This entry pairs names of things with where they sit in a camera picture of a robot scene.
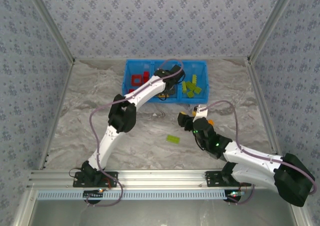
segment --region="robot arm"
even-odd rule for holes
[[[192,131],[198,146],[215,159],[226,161],[221,174],[228,183],[236,180],[239,183],[251,183],[277,191],[279,195],[298,207],[302,207],[312,188],[312,183],[296,170],[281,164],[289,163],[307,173],[313,180],[314,176],[294,155],[266,154],[245,146],[238,147],[232,139],[215,132],[213,125],[206,119],[205,105],[196,108],[194,117],[180,113],[178,123],[186,131]]]
[[[127,98],[129,100],[111,106],[108,115],[108,126],[99,145],[99,164],[102,167],[106,166],[107,160],[121,136],[135,126],[136,111],[152,97],[159,93],[166,94],[169,92],[185,73],[182,70],[174,77],[165,80],[160,80],[160,78],[172,75],[179,70],[180,67],[178,65],[175,65],[171,70],[158,69],[149,81],[137,90],[125,96],[119,94],[114,98],[114,102]],[[97,163],[97,150],[82,164],[81,171],[87,178],[87,181],[91,182],[93,186],[96,186],[101,181],[102,173],[99,171]]]

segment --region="wall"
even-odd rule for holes
[[[31,0],[0,0],[0,225],[39,166],[69,64]]]
[[[73,56],[246,56],[276,0],[44,0]]]
[[[283,151],[320,179],[320,0],[290,0],[255,62]],[[320,225],[320,193],[307,201]]]

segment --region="yellow-green block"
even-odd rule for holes
[[[199,95],[201,91],[202,91],[202,89],[200,87],[196,87],[194,89],[194,93],[197,94],[197,95]]]
[[[192,84],[190,81],[187,81],[185,83],[186,87],[190,90],[190,91],[194,91],[196,86],[194,84]]]
[[[197,75],[192,75],[192,84],[197,85]]]
[[[195,96],[195,94],[192,92],[192,91],[189,91],[187,94],[186,94],[189,98],[193,98]]]
[[[173,135],[168,135],[166,137],[166,140],[168,142],[171,142],[171,143],[175,143],[175,144],[178,144],[180,142],[180,138],[179,137],[176,137],[176,136],[173,136]]]
[[[183,82],[182,82],[182,93],[183,93],[183,94],[186,94],[186,91],[187,91],[186,82],[183,81]]]

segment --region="gray marble surface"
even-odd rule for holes
[[[52,140],[47,169],[79,167],[94,152],[96,143],[89,126],[89,114],[113,101],[121,93],[125,60],[76,61],[63,109]],[[243,60],[207,60],[209,103],[226,99],[236,108],[240,143],[266,153],[271,152],[267,135]],[[185,104],[143,105],[137,112],[135,127],[124,135],[112,152],[107,169],[204,169],[222,168],[222,160],[201,151],[190,132],[179,127],[178,113],[190,113]],[[109,108],[96,113],[93,125],[101,138]],[[235,138],[235,119],[231,108],[221,104],[209,110],[215,130]],[[179,144],[166,141],[168,134],[180,137]]]

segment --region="purple cable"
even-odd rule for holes
[[[116,205],[117,203],[119,203],[119,202],[121,201],[121,198],[122,198],[122,196],[123,196],[123,194],[124,194],[124,188],[123,188],[122,184],[119,182],[119,180],[116,179],[116,178],[114,178],[114,177],[112,177],[111,175],[107,174],[107,173],[103,170],[103,168],[101,167],[101,165],[100,165],[100,161],[99,161],[100,140],[99,140],[98,135],[97,135],[97,133],[96,133],[96,131],[95,131],[95,128],[94,128],[94,126],[93,126],[93,124],[92,124],[92,116],[93,116],[95,113],[97,113],[98,111],[107,108],[108,106],[111,106],[111,105],[114,105],[114,104],[119,104],[119,103],[121,103],[121,102],[124,102],[124,101],[127,101],[127,100],[132,99],[133,97],[135,97],[136,95],[138,95],[140,92],[142,92],[142,91],[144,91],[145,89],[147,89],[150,85],[152,85],[152,84],[154,84],[154,83],[156,83],[156,82],[158,82],[158,81],[160,81],[160,80],[165,80],[165,79],[171,78],[171,77],[173,77],[173,76],[175,76],[175,75],[178,75],[178,74],[183,70],[183,68],[184,68],[184,64],[183,64],[183,62],[182,62],[181,60],[178,60],[178,59],[168,59],[168,60],[166,60],[164,63],[162,63],[159,68],[162,68],[168,61],[171,61],[171,60],[178,61],[178,62],[181,64],[180,70],[178,70],[176,73],[173,73],[173,74],[171,74],[171,75],[168,75],[168,76],[165,76],[165,77],[156,79],[156,80],[152,81],[150,84],[148,84],[148,85],[146,85],[145,87],[143,87],[142,89],[140,89],[139,91],[137,91],[137,92],[136,92],[135,94],[133,94],[132,96],[130,96],[130,97],[128,97],[128,98],[125,98],[125,99],[122,99],[122,100],[117,100],[117,101],[110,102],[110,103],[108,103],[108,104],[102,105],[102,106],[98,107],[97,109],[95,109],[95,110],[90,114],[90,116],[89,116],[89,123],[90,123],[91,130],[92,130],[92,132],[93,132],[93,134],[94,134],[95,140],[96,140],[96,163],[97,163],[97,165],[98,165],[99,170],[100,170],[105,176],[107,176],[108,178],[112,179],[113,181],[115,181],[115,182],[117,182],[117,183],[119,184],[119,186],[120,186],[120,188],[121,188],[121,194],[120,194],[119,198],[118,198],[116,201],[114,201],[113,203],[108,204],[108,205],[93,205],[93,204],[90,204],[90,203],[88,202],[88,199],[89,199],[89,197],[91,196],[91,194],[89,194],[89,195],[87,196],[86,200],[85,200],[85,202],[87,203],[88,206],[92,206],[92,207],[109,207],[109,206],[113,206],[113,205]]]
[[[253,153],[250,153],[244,149],[241,148],[241,145],[239,143],[239,125],[238,125],[238,117],[237,117],[237,113],[235,112],[236,109],[234,107],[234,105],[232,105],[231,102],[227,101],[227,100],[219,100],[215,103],[212,103],[211,105],[207,106],[205,109],[201,109],[200,111],[205,111],[205,110],[208,110],[209,108],[217,105],[217,104],[220,104],[220,103],[228,103],[231,108],[232,108],[232,111],[233,111],[233,114],[234,114],[234,119],[235,119],[235,142],[236,142],[236,145],[238,146],[238,148],[244,152],[245,154],[249,155],[249,156],[252,156],[254,158],[257,158],[257,159],[260,159],[260,160],[266,160],[266,161],[270,161],[270,162],[275,162],[275,163],[279,163],[279,164],[282,164],[282,165],[285,165],[285,166],[288,166],[296,171],[298,171],[299,173],[301,173],[303,176],[305,176],[308,180],[310,180],[310,182],[312,183],[313,185],[313,190],[309,193],[309,195],[313,195],[317,192],[317,184],[316,182],[313,180],[313,178],[310,177],[310,175],[308,175],[306,172],[304,172],[303,170],[299,169],[298,167],[294,166],[294,165],[291,165],[287,162],[283,162],[283,161],[280,161],[280,160],[273,160],[273,159],[270,159],[270,158],[267,158],[267,157],[263,157],[263,156],[260,156],[260,155],[255,155]]]

